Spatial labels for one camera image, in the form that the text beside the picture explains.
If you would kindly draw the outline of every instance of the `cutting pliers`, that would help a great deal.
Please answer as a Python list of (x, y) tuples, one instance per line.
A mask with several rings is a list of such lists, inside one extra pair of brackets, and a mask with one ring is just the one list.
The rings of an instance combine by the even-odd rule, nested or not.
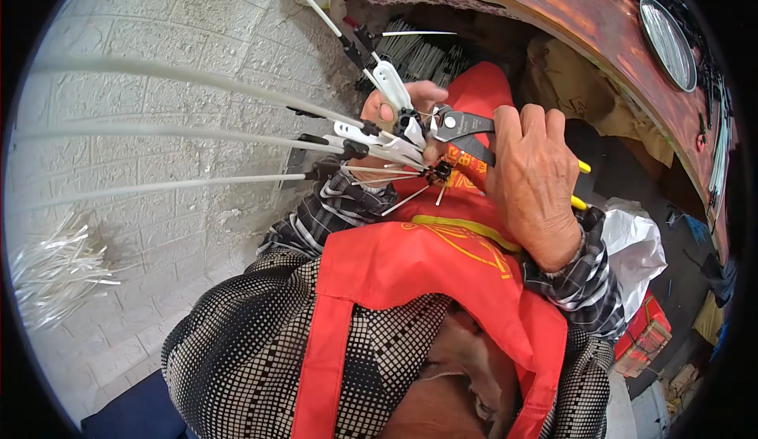
[[(489, 118), (466, 112), (457, 112), (450, 106), (443, 107), (437, 112), (437, 132), (434, 138), (443, 143), (450, 143), (459, 150), (469, 153), (474, 158), (484, 161), (488, 166), (495, 166), (495, 155), (476, 139), (477, 133), (495, 133), (495, 122)], [(579, 170), (589, 173), (592, 169), (579, 162)], [(587, 204), (576, 196), (571, 196), (571, 205), (580, 210)]]

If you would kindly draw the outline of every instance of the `navy blue cushion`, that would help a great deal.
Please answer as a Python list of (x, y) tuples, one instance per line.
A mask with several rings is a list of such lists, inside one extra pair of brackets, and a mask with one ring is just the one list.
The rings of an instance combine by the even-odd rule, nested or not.
[(82, 419), (87, 439), (178, 439), (186, 437), (186, 429), (160, 370), (123, 392), (99, 413)]

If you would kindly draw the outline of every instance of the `wrist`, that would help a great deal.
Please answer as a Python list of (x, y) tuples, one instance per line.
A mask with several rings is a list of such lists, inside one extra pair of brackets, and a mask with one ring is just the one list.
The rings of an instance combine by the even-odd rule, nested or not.
[(544, 231), (539, 243), (525, 248), (544, 273), (555, 273), (574, 259), (581, 244), (582, 229), (572, 215), (560, 225)]

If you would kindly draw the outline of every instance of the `wooden table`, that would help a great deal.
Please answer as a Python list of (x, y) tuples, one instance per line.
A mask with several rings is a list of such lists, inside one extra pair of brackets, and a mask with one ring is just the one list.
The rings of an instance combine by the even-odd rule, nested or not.
[[(493, 1), (572, 46), (615, 79), (670, 142), (708, 206), (716, 124), (708, 133), (710, 144), (698, 152), (695, 141), (700, 131), (698, 113), (705, 114), (704, 94), (700, 88), (682, 92), (668, 82), (642, 35), (635, 0)], [(713, 236), (722, 261), (728, 254), (725, 213), (722, 208)], [(707, 216), (713, 224), (715, 209)]]

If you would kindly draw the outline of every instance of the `yellow handle tip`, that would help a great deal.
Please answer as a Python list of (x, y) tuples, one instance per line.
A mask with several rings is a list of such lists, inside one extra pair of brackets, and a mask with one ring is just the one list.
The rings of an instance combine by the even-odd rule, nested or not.
[(586, 162), (580, 160), (579, 161), (579, 172), (583, 172), (583, 173), (587, 174), (590, 171), (592, 171), (592, 168), (590, 167), (590, 165), (587, 164)]
[(587, 204), (576, 196), (571, 196), (571, 205), (579, 210), (587, 210)]

